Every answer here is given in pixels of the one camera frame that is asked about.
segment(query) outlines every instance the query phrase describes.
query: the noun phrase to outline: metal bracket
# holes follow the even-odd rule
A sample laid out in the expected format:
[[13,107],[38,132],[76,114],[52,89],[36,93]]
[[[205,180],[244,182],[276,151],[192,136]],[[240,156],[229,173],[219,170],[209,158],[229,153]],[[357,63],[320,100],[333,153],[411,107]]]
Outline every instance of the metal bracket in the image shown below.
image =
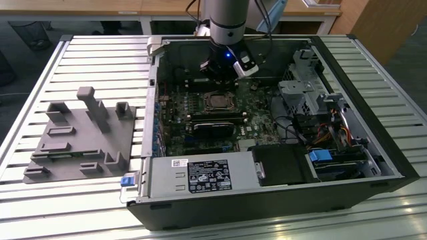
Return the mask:
[[158,52],[162,51],[162,37],[150,36],[146,41],[146,52],[148,56],[154,56]]

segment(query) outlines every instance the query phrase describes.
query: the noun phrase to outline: gray plastic holder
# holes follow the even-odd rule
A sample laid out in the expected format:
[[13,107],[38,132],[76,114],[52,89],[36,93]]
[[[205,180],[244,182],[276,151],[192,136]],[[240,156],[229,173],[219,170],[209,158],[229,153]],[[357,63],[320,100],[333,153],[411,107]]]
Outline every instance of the gray plastic holder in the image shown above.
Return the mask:
[[136,107],[117,102],[104,107],[92,87],[80,87],[77,99],[86,109],[50,102],[49,122],[30,163],[26,184],[122,176],[128,172]]

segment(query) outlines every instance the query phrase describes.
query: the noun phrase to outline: green circuit board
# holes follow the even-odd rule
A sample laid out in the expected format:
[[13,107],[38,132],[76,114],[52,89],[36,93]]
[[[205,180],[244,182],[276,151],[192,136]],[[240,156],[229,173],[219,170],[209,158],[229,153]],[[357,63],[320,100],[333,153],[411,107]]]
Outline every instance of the green circuit board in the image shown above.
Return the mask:
[[247,122],[235,125],[231,137],[189,143],[192,136],[188,134],[189,123],[185,119],[188,114],[206,111],[205,94],[188,93],[177,87],[168,97],[168,102],[161,104],[162,123],[168,133],[166,156],[182,156],[188,151],[200,149],[221,149],[223,153],[239,152],[239,140],[253,139],[256,145],[277,144],[280,137],[269,116],[268,90],[269,87],[253,87],[249,79],[240,80],[237,89],[228,94],[233,99],[235,111],[247,113]]

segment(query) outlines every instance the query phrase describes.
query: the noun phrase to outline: wooden cabinet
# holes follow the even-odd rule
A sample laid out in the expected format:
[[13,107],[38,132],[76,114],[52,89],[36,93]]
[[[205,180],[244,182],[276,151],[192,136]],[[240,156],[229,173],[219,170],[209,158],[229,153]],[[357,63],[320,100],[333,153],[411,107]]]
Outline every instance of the wooden cabinet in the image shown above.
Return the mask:
[[427,0],[341,0],[329,34],[353,34],[385,65],[427,14]]

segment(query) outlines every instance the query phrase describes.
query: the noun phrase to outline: motherboard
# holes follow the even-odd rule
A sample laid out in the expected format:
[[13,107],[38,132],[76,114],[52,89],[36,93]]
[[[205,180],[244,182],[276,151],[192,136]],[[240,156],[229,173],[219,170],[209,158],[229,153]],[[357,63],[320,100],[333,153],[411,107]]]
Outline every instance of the motherboard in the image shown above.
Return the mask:
[[243,152],[280,142],[269,113],[271,87],[241,79],[232,90],[190,92],[177,85],[160,97],[165,155]]

